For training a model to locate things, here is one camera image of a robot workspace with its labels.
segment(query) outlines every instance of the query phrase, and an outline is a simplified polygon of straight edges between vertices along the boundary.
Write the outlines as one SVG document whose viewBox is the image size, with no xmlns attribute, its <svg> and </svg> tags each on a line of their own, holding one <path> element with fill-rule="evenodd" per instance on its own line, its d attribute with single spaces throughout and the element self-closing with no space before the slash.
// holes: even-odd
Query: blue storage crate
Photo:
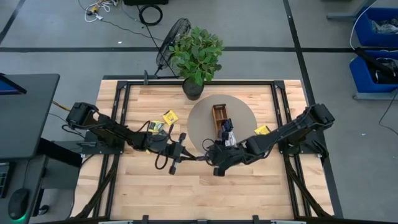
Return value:
<svg viewBox="0 0 398 224">
<path fill-rule="evenodd" d="M 398 9 L 370 8 L 359 19 L 355 26 L 359 42 L 363 46 L 398 47 L 398 34 L 377 34 L 373 31 L 370 19 L 385 21 L 398 17 Z"/>
<path fill-rule="evenodd" d="M 398 52 L 367 50 L 366 53 L 374 58 L 398 59 Z M 373 82 L 366 62 L 361 57 L 356 57 L 349 65 L 359 93 L 389 93 L 398 88 L 398 84 L 376 84 Z"/>
</svg>

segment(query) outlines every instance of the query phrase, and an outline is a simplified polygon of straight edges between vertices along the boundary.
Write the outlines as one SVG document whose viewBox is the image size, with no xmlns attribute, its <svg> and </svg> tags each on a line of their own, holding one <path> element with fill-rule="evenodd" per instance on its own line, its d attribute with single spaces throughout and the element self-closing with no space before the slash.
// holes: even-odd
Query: black metal frame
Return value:
<svg viewBox="0 0 398 224">
<path fill-rule="evenodd" d="M 126 112 L 127 112 L 128 101 L 129 101 L 129 94 L 130 94 L 130 89 L 133 85 L 181 85 L 182 82 L 183 82 L 183 80 L 118 81 L 116 93 L 115 93 L 115 97 L 114 97 L 111 118 L 113 120 L 116 119 L 116 113 L 118 110 L 120 94 L 121 94 L 121 90 L 123 88 L 125 88 L 126 91 L 124 93 L 124 101 L 123 101 L 123 108 L 122 108 L 122 112 L 121 112 L 120 124 L 124 124 L 126 122 Z M 277 80 L 277 81 L 213 80 L 210 83 L 206 83 L 206 85 L 269 85 L 271 87 L 272 99 L 274 101 L 274 108 L 275 108 L 275 115 L 277 118 L 277 124 L 280 127 L 283 125 L 283 122 L 282 122 L 282 115 L 281 115 L 280 106 L 279 106 L 279 99 L 277 96 L 277 90 L 279 89 L 281 96 L 282 96 L 282 102 L 283 102 L 283 106 L 284 106 L 284 113 L 286 116 L 286 120 L 287 120 L 287 122 L 292 120 L 283 80 Z M 287 144 L 280 143 L 279 149 L 282 152 L 287 150 Z M 285 168 L 286 168 L 286 172 L 287 172 L 287 182 L 288 182 L 289 193 L 290 193 L 290 198 L 291 198 L 291 202 L 292 202 L 292 211 L 294 214 L 294 220 L 300 220 L 300 221 L 304 221 L 307 223 L 382 223 L 382 222 L 372 222 L 372 221 L 362 221 L 362 220 L 345 220 L 345 219 L 332 218 L 332 217 L 311 217 L 311 209 L 309 206 L 310 203 L 307 201 L 306 198 L 308 198 L 312 202 L 314 202 L 315 200 L 310 195 L 310 192 L 305 188 L 300 157 L 298 154 L 294 156 L 297 175 L 289 175 L 289 172 L 294 171 L 294 170 L 292 168 L 289 155 L 284 154 L 283 156 L 284 156 Z M 91 200 L 95 199 L 97 201 L 96 205 L 94 206 L 93 217 L 91 217 L 91 218 L 85 218 L 85 217 L 75 218 L 75 219 L 71 219 L 71 220 L 52 222 L 52 223 L 53 224 L 98 223 L 98 222 L 110 221 L 119 157 L 120 157 L 120 155 L 114 155 L 114 160 L 113 160 L 113 164 L 112 164 L 113 169 L 111 168 L 113 173 L 110 174 L 108 172 L 108 174 L 106 175 L 106 168 L 108 166 L 109 156 L 104 155 L 101 173 L 100 173 L 100 177 L 99 177 L 98 190 L 95 193 L 95 195 L 93 196 L 93 198 L 91 199 Z M 109 183 L 109 192 L 108 192 L 108 199 L 106 202 L 105 216 L 99 217 L 98 213 L 99 213 L 99 209 L 100 209 L 102 192 L 108 183 Z M 300 216 L 300 214 L 299 214 L 299 208 L 297 205 L 297 196 L 296 196 L 296 192 L 295 192 L 294 183 L 296 183 L 297 187 L 301 191 L 301 194 L 303 197 L 305 216 Z M 200 224 L 200 223 L 206 223 L 206 224 L 210 224 L 210 223 L 220 223 L 220 224 L 221 223 L 230 223 L 230 224 L 233 224 L 233 223 L 235 223 L 235 224 L 238 224 L 238 223 L 242 223 L 242 224 L 244 224 L 244 223 L 255 223 L 255 224 L 272 223 L 271 220 L 260 220 L 258 215 L 253 215 L 252 220 L 149 220 L 149 217 L 147 215 L 144 215 L 142 220 L 131 220 L 131 221 L 133 223 L 142 223 L 142 224 L 148 224 L 148 223 L 161 223 L 161 224 L 167 224 L 167 223 L 170 223 L 170 224 L 171 223 L 187 223 L 187 224 L 188 223 L 189 224 L 192 224 L 192 223 L 198 223 L 198 224 Z"/>
</svg>

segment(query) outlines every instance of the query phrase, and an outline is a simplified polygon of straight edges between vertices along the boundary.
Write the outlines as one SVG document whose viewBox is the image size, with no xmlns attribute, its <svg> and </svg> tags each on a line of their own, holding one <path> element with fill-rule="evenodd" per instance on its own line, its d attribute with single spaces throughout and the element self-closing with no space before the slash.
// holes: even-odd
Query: wooden table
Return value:
<svg viewBox="0 0 398 224">
<path fill-rule="evenodd" d="M 99 89 L 96 105 L 101 113 L 109 116 L 117 82 L 103 80 Z M 302 85 L 300 80 L 285 80 L 285 85 L 294 119 L 307 105 Z M 271 130 L 277 128 L 269 86 L 206 86 L 201 99 L 219 94 L 244 101 L 252 109 L 258 126 L 266 124 Z M 126 124 L 137 130 L 145 121 L 162 120 L 163 113 L 173 110 L 180 119 L 175 123 L 171 136 L 178 139 L 181 132 L 187 133 L 189 112 L 201 99 L 188 100 L 180 86 L 134 85 L 129 95 Z M 122 103 L 119 105 L 117 121 Z M 189 135 L 183 144 L 191 153 L 198 154 Z M 151 220 L 250 220 L 253 215 L 265 220 L 293 219 L 283 158 L 277 146 L 275 148 L 267 159 L 248 166 L 231 167 L 225 177 L 215 177 L 212 167 L 195 161 L 179 164 L 177 173 L 169 175 L 170 162 L 164 170 L 157 170 L 154 154 L 137 152 L 126 145 L 119 160 L 111 219 L 140 220 L 143 215 L 149 215 Z M 81 168 L 72 215 L 77 214 L 95 192 L 102 157 L 94 156 Z M 302 154 L 300 158 L 307 188 L 317 202 L 333 214 L 320 159 L 314 154 Z M 300 214 L 304 215 L 301 194 L 298 190 L 296 194 Z"/>
</svg>

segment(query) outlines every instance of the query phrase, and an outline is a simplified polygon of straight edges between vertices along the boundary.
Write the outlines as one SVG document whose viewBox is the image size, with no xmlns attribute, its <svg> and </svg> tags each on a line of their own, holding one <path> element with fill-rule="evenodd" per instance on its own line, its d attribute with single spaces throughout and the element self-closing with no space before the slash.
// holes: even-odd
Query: monitor screen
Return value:
<svg viewBox="0 0 398 224">
<path fill-rule="evenodd" d="M 0 95 L 25 94 L 26 90 L 0 73 Z"/>
</svg>

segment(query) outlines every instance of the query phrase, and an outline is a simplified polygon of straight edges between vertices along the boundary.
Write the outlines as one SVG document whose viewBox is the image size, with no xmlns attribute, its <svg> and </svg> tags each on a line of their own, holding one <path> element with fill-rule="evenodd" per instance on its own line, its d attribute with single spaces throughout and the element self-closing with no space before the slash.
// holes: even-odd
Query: black plant pot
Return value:
<svg viewBox="0 0 398 224">
<path fill-rule="evenodd" d="M 182 83 L 182 90 L 190 100 L 197 100 L 200 98 L 204 85 L 198 85 L 193 80 L 185 79 Z"/>
</svg>

